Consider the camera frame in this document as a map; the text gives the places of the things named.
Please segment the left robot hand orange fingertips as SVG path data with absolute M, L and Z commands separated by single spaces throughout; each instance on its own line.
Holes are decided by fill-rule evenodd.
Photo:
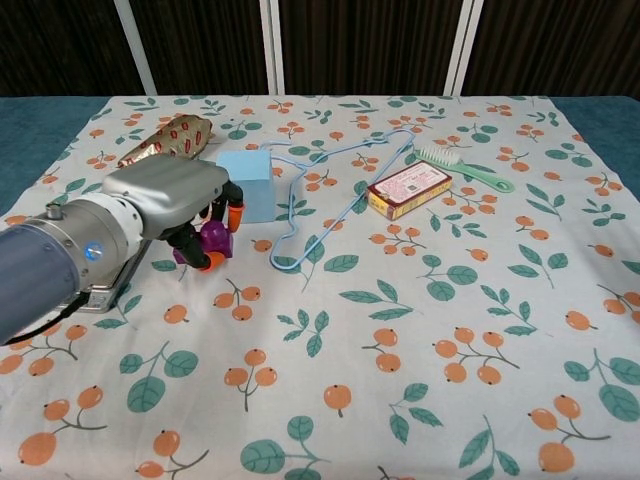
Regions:
M 233 257 L 244 194 L 212 162 L 151 155 L 107 176 L 102 192 L 133 206 L 142 237 L 167 242 L 179 264 L 210 271 Z

